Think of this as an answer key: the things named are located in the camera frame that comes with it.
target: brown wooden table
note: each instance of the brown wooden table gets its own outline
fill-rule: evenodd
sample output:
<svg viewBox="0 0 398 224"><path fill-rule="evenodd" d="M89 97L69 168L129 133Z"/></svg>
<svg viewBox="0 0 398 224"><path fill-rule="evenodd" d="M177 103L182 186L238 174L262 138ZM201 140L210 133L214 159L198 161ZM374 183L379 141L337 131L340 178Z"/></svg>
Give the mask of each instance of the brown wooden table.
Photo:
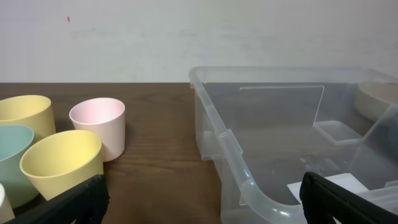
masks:
<svg viewBox="0 0 398 224"><path fill-rule="evenodd" d="M0 84L0 100L17 95L49 97L57 132L73 129L68 113L81 101L124 102L126 150L104 163L111 200L103 223L220 223L221 183L213 162L200 159L188 83Z"/></svg>

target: plastic bin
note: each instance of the plastic bin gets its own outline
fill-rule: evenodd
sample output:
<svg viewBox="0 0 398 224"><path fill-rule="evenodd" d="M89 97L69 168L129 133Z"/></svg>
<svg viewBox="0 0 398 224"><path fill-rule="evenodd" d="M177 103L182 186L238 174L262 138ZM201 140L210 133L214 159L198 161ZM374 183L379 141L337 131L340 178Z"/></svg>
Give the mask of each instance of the plastic bin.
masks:
<svg viewBox="0 0 398 224"><path fill-rule="evenodd" d="M374 122L357 99L359 83L395 78L360 68L197 67L190 80L224 224L306 223L289 186L309 170L398 214L398 106Z"/></svg>

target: white wall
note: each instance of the white wall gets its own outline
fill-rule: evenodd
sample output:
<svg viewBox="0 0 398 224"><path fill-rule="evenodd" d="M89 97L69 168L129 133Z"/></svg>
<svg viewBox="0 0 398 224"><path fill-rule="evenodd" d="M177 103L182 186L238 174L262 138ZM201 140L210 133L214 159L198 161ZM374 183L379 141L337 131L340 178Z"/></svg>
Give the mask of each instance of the white wall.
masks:
<svg viewBox="0 0 398 224"><path fill-rule="evenodd" d="M0 82L187 82L198 65L398 76L398 1L0 1Z"/></svg>

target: blue-green cup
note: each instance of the blue-green cup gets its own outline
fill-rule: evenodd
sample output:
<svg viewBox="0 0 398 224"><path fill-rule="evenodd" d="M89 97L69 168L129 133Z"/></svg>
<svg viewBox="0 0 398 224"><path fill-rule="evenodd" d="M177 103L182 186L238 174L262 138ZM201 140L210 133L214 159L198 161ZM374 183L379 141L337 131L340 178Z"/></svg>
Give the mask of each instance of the blue-green cup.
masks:
<svg viewBox="0 0 398 224"><path fill-rule="evenodd" d="M33 139L33 131L26 126L0 126L0 184L12 208L27 203L39 194L19 168L21 157L33 145Z"/></svg>

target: white paper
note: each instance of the white paper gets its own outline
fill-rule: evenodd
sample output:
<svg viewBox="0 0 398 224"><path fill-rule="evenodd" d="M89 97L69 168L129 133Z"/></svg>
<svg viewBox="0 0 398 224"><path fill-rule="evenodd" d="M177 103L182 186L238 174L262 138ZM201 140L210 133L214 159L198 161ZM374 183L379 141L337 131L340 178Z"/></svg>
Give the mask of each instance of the white paper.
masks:
<svg viewBox="0 0 398 224"><path fill-rule="evenodd" d="M332 181L333 183L339 185L340 187L342 187L346 190L349 190L350 192L352 192L354 194L368 191L368 189L352 174L338 174L338 175L326 177L326 179ZM287 185L287 187L292 192L292 194L297 199L297 201L299 201L301 203L300 186L301 186L301 182Z"/></svg>

